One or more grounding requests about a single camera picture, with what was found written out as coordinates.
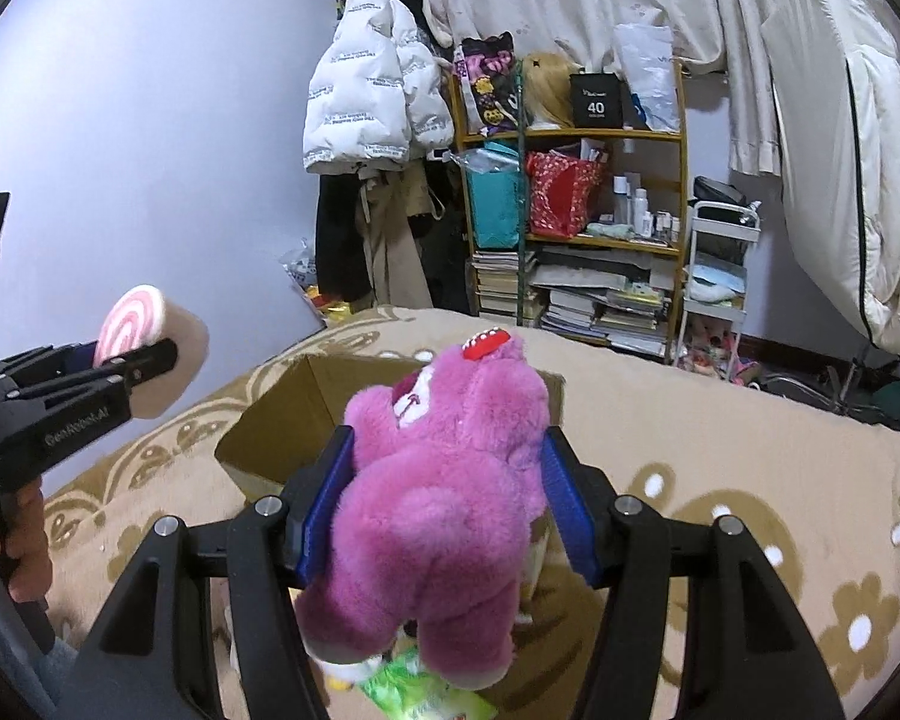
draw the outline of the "pink lollipop plush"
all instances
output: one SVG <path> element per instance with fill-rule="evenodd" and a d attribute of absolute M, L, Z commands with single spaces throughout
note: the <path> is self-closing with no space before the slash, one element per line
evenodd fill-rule
<path fill-rule="evenodd" d="M 170 302 L 159 289 L 142 285 L 117 301 L 100 331 L 95 367 L 161 338 L 176 343 L 178 360 L 169 373 L 133 388 L 130 410 L 135 418 L 158 418 L 194 380 L 209 349 L 206 325 Z"/>

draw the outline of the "white wall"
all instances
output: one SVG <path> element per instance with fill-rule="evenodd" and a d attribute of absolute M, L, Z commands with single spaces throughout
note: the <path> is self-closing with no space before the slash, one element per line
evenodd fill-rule
<path fill-rule="evenodd" d="M 749 260 L 749 315 L 744 332 L 821 354 L 852 358 L 864 338 L 794 260 L 780 200 L 780 180 L 730 174 L 727 79 L 717 74 L 692 79 L 686 91 L 691 177 L 706 175 L 732 184 L 749 199 L 763 200 L 763 235 Z"/>
<path fill-rule="evenodd" d="M 312 234 L 307 83 L 333 0 L 13 0 L 0 18 L 0 357 L 96 337 L 152 283 L 211 353 L 180 407 L 316 321 L 278 258 Z M 55 488 L 151 425 L 48 478 Z"/>

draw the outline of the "blue gripper pad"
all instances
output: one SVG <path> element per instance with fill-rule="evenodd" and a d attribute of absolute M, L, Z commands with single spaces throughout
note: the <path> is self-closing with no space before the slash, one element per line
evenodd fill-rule
<path fill-rule="evenodd" d="M 550 428 L 540 451 L 543 488 L 570 566 L 591 587 L 601 586 L 602 570 L 599 544 L 601 528 L 608 526 L 604 508 L 610 482 L 604 477 L 605 490 L 592 484 L 597 469 L 582 466 L 559 428 Z"/>
<path fill-rule="evenodd" d="M 353 429 L 338 427 L 317 462 L 294 478 L 287 517 L 288 551 L 303 586 L 323 573 L 330 545 L 330 526 L 343 489 L 353 479 Z"/>

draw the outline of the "human hand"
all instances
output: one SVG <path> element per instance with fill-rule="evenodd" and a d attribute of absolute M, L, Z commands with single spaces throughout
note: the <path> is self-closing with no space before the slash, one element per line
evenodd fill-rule
<path fill-rule="evenodd" d="M 40 482 L 37 479 L 17 493 L 17 512 L 7 536 L 7 557 L 20 561 L 10 577 L 10 597 L 18 604 L 43 598 L 53 581 Z"/>

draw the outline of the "doll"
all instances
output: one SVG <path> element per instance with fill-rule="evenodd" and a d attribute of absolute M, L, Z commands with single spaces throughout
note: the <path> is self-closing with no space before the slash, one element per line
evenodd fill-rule
<path fill-rule="evenodd" d="M 296 604 L 307 651 L 357 664 L 418 623 L 426 667 L 487 688 L 514 657 L 530 524 L 546 497 L 546 385 L 504 330 L 439 354 L 346 408 L 355 477 L 334 516 L 326 572 Z"/>

